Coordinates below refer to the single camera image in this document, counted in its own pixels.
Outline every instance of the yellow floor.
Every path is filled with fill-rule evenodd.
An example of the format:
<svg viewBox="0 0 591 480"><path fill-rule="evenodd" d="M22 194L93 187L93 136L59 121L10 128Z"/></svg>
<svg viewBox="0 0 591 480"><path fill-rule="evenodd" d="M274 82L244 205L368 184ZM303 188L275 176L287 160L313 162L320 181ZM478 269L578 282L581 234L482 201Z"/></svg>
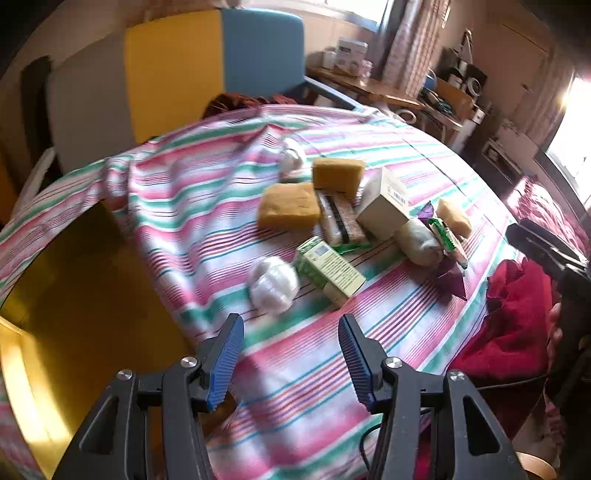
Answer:
<svg viewBox="0 0 591 480"><path fill-rule="evenodd" d="M8 396L47 478L117 371L163 370L192 352L102 205L37 257L0 316Z"/></svg>

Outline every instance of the bed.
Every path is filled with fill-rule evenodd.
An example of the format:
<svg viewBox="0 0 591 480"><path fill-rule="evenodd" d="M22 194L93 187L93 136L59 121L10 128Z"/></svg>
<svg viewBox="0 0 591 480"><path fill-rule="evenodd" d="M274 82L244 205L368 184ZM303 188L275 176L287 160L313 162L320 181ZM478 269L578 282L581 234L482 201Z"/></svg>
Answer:
<svg viewBox="0 0 591 480"><path fill-rule="evenodd" d="M565 212L539 184L535 176L524 176L508 195L505 204L513 216L528 218L559 236L585 257L589 238L572 214Z"/></svg>
<svg viewBox="0 0 591 480"><path fill-rule="evenodd" d="M362 158L366 176L385 166L408 187L411 213L448 197L473 234L465 243L467 301L442 294L431 272L390 241L348 255L367 278L342 309L302 281L293 307L261 316L246 272L256 258L291 261L306 236L262 231L262 191L278 179L281 139L314 157ZM379 422L358 403L337 341L353 313L368 336L413 367L441 373L486 315L486 279L518 253L504 240L514 222L482 179L447 147L374 109L346 112L268 105L229 112L75 170L38 194L0 233L0 303L49 242L104 200L144 257L154 285L194 344L229 313L245 320L244 349L230 389L239 405L208 449L219 479L353 479L365 467L357 444ZM26 478L42 478L6 395L0 447Z"/></svg>

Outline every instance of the metal screw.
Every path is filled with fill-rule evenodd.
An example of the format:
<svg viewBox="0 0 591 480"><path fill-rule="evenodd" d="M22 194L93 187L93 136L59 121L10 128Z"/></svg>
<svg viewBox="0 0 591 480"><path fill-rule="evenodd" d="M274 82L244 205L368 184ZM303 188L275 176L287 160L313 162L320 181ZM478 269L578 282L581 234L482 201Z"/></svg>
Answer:
<svg viewBox="0 0 591 480"><path fill-rule="evenodd" d="M186 356L181 360L181 365L183 366L183 368L193 368L196 367L197 364L199 364L199 360L197 360L193 356Z"/></svg>
<svg viewBox="0 0 591 480"><path fill-rule="evenodd" d="M402 360L397 356L389 356L386 361L386 367L388 368L400 368L402 366Z"/></svg>
<svg viewBox="0 0 591 480"><path fill-rule="evenodd" d="M466 374L464 372L460 372L459 370L452 370L449 372L449 378L454 382L459 382L466 379Z"/></svg>
<svg viewBox="0 0 591 480"><path fill-rule="evenodd" d="M117 372L117 378L122 381L129 380L133 376L134 373L129 368L124 368L123 370L119 370Z"/></svg>

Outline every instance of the purple wrapper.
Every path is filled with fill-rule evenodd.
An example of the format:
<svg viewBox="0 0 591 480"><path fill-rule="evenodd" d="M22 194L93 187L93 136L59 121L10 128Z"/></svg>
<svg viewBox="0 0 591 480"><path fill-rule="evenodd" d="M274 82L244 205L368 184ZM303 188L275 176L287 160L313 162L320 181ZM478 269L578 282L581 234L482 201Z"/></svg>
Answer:
<svg viewBox="0 0 591 480"><path fill-rule="evenodd" d="M429 224L427 221L430 218L435 216L435 209L433 208L433 204L431 202L427 202L423 208L421 208L417 214L417 218L422 221L422 223L429 228Z"/></svg>
<svg viewBox="0 0 591 480"><path fill-rule="evenodd" d="M467 300L464 277L462 276L459 265L453 258L444 255L434 275L435 285L442 292L451 293L462 300Z"/></svg>

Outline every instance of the yellow sponge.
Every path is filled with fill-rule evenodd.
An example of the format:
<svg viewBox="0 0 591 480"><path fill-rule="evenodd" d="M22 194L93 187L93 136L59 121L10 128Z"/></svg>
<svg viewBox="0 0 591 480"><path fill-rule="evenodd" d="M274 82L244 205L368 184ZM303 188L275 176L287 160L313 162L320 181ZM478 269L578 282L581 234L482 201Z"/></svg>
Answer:
<svg viewBox="0 0 591 480"><path fill-rule="evenodd" d="M320 207L310 183L275 183L265 189L258 211L258 226L273 230L312 230L320 220Z"/></svg>
<svg viewBox="0 0 591 480"><path fill-rule="evenodd" d="M445 222L456 236L468 238L472 233L472 226L468 215L455 202L447 199L439 199L437 204L437 216Z"/></svg>
<svg viewBox="0 0 591 480"><path fill-rule="evenodd" d="M353 201L365 171L365 162L352 158L316 158L312 164L314 188L341 192Z"/></svg>

